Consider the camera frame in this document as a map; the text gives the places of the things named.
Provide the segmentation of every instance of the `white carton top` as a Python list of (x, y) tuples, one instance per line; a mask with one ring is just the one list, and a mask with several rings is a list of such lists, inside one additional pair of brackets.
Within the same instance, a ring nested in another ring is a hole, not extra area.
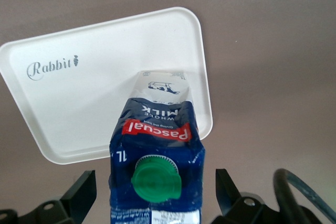
[(163, 104), (192, 102), (190, 91), (189, 79), (185, 73), (141, 71), (130, 98), (145, 98)]
[(201, 26), (185, 8), (0, 47), (0, 72), (41, 152), (57, 164), (110, 156), (117, 120), (144, 70), (187, 74), (205, 138), (213, 121)]

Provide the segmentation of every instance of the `bolt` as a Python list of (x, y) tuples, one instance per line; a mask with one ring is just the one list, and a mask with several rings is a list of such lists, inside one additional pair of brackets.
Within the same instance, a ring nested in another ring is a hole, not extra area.
[(256, 203), (254, 202), (254, 200), (250, 199), (250, 198), (246, 198), (244, 200), (244, 203), (250, 207), (254, 207), (256, 205)]

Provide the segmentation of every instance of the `blue milk carton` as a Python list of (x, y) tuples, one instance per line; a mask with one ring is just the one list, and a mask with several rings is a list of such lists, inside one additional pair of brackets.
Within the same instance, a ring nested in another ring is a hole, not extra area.
[(183, 73), (140, 72), (110, 143), (112, 224), (198, 224), (205, 150)]

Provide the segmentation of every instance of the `rabbit logo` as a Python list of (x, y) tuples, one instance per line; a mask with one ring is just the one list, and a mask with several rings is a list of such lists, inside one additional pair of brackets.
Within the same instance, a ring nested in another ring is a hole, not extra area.
[(30, 80), (39, 81), (44, 77), (45, 73), (68, 69), (72, 66), (76, 67), (79, 62), (77, 55), (74, 55), (72, 62), (71, 60), (65, 58), (63, 58), (62, 60), (50, 61), (44, 64), (39, 61), (35, 61), (27, 67), (27, 75)]

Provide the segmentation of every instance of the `screw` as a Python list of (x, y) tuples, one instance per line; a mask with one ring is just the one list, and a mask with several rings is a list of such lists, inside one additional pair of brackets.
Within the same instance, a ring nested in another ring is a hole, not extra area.
[(244, 203), (250, 207), (254, 207), (256, 205), (256, 203), (254, 202), (254, 200), (250, 199), (250, 198), (246, 198), (244, 200)]
[(54, 207), (54, 203), (48, 203), (48, 204), (46, 204), (44, 207), (43, 207), (43, 209), (44, 210), (49, 210), (49, 209), (51, 209), (51, 208), (53, 208)]
[(6, 219), (7, 216), (8, 216), (8, 214), (6, 214), (6, 213), (0, 214), (0, 220)]

